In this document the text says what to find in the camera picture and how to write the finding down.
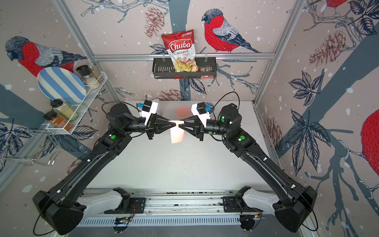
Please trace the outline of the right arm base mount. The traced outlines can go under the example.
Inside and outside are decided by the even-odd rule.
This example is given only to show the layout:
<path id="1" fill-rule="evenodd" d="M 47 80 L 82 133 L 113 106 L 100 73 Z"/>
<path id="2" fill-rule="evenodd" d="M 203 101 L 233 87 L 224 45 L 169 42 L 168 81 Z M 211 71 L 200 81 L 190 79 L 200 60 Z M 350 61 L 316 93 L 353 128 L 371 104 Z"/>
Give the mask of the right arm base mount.
<path id="1" fill-rule="evenodd" d="M 262 210 L 249 207 L 243 200 L 244 194 L 251 189 L 250 186 L 244 186 L 241 188 L 235 196 L 226 196 L 223 197 L 222 206 L 225 213 L 248 213 L 248 212 L 257 212 L 262 214 Z"/>

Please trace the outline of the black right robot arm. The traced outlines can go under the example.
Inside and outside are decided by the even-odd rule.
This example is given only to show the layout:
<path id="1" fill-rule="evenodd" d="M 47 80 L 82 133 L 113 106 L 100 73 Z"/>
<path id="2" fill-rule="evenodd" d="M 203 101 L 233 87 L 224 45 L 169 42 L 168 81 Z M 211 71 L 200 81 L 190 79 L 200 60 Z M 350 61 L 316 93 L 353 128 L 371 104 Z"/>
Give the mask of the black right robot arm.
<path id="1" fill-rule="evenodd" d="M 220 135 L 224 146 L 251 166 L 274 191 L 273 195 L 241 188 L 232 202 L 226 203 L 226 212 L 249 212 L 252 209 L 274 215 L 288 231 L 297 232 L 313 213 L 317 192 L 311 186 L 303 187 L 288 176 L 261 149 L 256 140 L 241 128 L 242 116 L 236 104 L 224 106 L 216 119 L 201 119 L 199 115 L 184 119 L 179 128 L 200 141 L 205 134 Z"/>

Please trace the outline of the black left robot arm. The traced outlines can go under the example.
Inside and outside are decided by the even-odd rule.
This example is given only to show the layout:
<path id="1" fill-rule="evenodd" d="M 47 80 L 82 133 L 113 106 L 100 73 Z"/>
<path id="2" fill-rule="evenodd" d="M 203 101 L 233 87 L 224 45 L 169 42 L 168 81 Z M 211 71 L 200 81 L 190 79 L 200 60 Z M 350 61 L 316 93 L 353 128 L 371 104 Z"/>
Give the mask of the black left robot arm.
<path id="1" fill-rule="evenodd" d="M 132 141 L 131 133 L 145 133 L 152 139 L 155 134 L 176 126 L 175 122 L 157 114 L 135 117 L 125 103 L 115 104 L 106 118 L 110 122 L 109 129 L 98 139 L 89 158 L 49 191 L 38 191 L 33 197 L 39 216 L 59 235 L 71 232 L 86 217 L 103 211 L 130 212 L 134 216 L 136 206 L 130 203 L 130 194 L 122 188 L 99 195 L 95 200 L 78 199 L 98 173 Z"/>

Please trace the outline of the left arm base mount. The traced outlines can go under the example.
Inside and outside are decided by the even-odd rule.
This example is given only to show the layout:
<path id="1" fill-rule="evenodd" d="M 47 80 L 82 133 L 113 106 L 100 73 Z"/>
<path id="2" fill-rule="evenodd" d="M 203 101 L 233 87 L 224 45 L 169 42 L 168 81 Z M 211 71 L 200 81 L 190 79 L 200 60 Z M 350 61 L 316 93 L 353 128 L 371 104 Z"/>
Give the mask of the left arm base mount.
<path id="1" fill-rule="evenodd" d="M 104 211 L 105 214 L 143 214 L 146 198 L 131 197 L 131 194 L 122 188 L 114 188 L 113 192 L 121 197 L 120 203 L 112 209 Z"/>

